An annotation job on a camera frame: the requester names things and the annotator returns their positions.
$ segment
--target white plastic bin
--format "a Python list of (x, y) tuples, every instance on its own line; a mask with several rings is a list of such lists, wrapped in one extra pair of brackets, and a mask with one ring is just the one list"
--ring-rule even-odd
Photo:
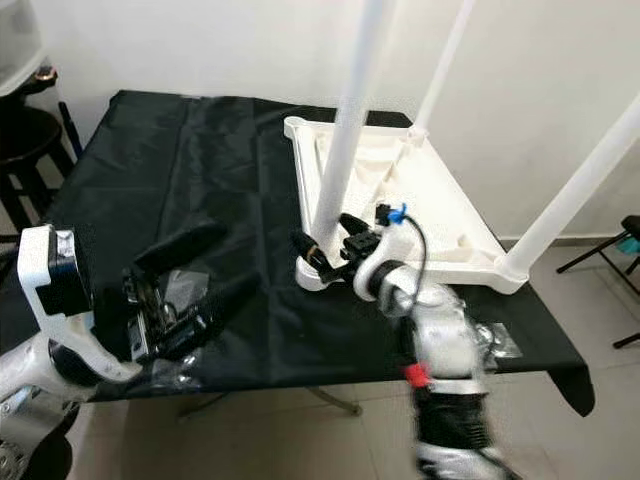
[(0, 96), (10, 94), (44, 60), (35, 14), (28, 0), (0, 0)]

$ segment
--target floor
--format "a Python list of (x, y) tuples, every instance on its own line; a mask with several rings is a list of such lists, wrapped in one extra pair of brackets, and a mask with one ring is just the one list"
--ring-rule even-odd
[[(593, 413), (575, 414), (544, 373), (489, 379), (497, 443), (524, 478), (640, 478), (640, 342), (611, 348), (640, 330), (640, 301), (599, 258), (555, 273), (584, 250), (551, 248), (532, 283), (591, 367)], [(634, 277), (640, 284), (640, 269)], [(328, 391), (357, 400), (363, 415), (350, 417), (304, 389), (237, 393), (182, 424), (178, 412), (203, 397), (86, 405), (69, 433), (70, 478), (418, 478), (405, 385)]]

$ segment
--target white wall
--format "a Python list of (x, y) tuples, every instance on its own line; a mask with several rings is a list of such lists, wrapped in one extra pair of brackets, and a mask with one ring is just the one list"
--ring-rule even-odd
[[(32, 2), (85, 141), (120, 88), (335, 105), (363, 4)], [(373, 107), (413, 117), (458, 6), (400, 0)], [(478, 0), (431, 140), (500, 236), (526, 230), (640, 89), (638, 18), (637, 0)], [(618, 230), (638, 205), (639, 158), (565, 235)]]

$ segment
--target white pipe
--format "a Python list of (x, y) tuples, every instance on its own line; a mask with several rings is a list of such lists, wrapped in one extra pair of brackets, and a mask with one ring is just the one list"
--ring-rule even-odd
[(564, 230), (640, 136), (640, 93), (609, 128), (584, 163), (520, 241), (498, 262), (514, 278), (526, 279), (533, 263)]
[(396, 0), (368, 0), (362, 16), (311, 227), (311, 235), (323, 249), (329, 249), (342, 212), (360, 130), (367, 113), (367, 100), (374, 86), (395, 5)]
[(431, 113), (438, 101), (438, 97), (442, 91), (442, 86), (447, 78), (447, 73), (449, 73), (453, 57), (456, 54), (456, 50), (458, 49), (458, 45), (460, 44), (460, 40), (462, 39), (465, 27), (467, 26), (467, 21), (471, 16), (471, 10), (475, 3), (476, 0), (463, 0), (462, 5), (460, 6), (458, 15), (456, 16), (451, 32), (449, 33), (449, 38), (447, 38), (447, 43), (445, 44), (440, 60), (438, 61), (436, 71), (433, 74), (433, 79), (429, 84), (427, 94), (420, 105), (416, 121), (413, 122), (412, 128), (414, 132), (421, 132), (425, 135), (428, 131), (427, 126), (431, 119)]

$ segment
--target black tablecloth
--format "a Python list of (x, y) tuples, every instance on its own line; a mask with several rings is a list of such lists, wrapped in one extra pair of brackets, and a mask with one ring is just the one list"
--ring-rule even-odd
[[(283, 119), (333, 121), (334, 114), (238, 97), (123, 91), (112, 99), (46, 219), (75, 227), (88, 250), (101, 341), (126, 356), (123, 267), (157, 239), (202, 219), (226, 224), (229, 234), (187, 268), (208, 272), (214, 287), (255, 270), (261, 286), (222, 336), (198, 352), (188, 381), (172, 383), (176, 375), (157, 371), (152, 378), (147, 369), (132, 385), (102, 386), (99, 400), (401, 378), (388, 323), (374, 304), (358, 301), (345, 285), (310, 293), (294, 281), (288, 235), (300, 215)], [(371, 112), (368, 123), (409, 125), (388, 112)], [(499, 361), (500, 372), (547, 370), (576, 411), (593, 408), (584, 360), (529, 285), (510, 296), (480, 286), (456, 290), (472, 317), (503, 323), (522, 350), (521, 358)], [(2, 352), (37, 331), (15, 271), (0, 289), (0, 319)]]

